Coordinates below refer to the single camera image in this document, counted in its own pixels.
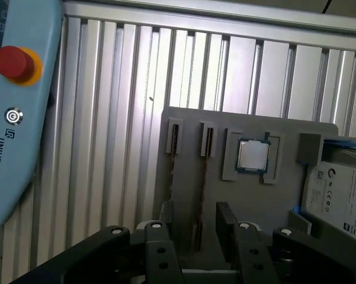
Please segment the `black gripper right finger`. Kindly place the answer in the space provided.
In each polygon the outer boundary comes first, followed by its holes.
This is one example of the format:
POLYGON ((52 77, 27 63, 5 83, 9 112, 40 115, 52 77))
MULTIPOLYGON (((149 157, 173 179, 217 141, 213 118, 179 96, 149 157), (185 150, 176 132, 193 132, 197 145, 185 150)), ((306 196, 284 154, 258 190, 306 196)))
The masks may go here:
POLYGON ((290 227, 271 236, 216 204, 216 234, 241 283, 356 283, 356 244, 320 239, 290 227))

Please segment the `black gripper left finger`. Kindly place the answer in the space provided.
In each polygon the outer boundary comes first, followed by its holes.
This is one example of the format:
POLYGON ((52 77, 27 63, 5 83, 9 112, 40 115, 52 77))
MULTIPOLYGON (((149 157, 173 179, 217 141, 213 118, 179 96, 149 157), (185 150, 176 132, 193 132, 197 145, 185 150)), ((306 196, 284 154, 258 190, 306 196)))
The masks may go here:
POLYGON ((170 236, 173 205, 163 202, 159 219, 133 233, 118 225, 105 227, 14 283, 130 283, 138 276, 145 283, 183 283, 170 236))

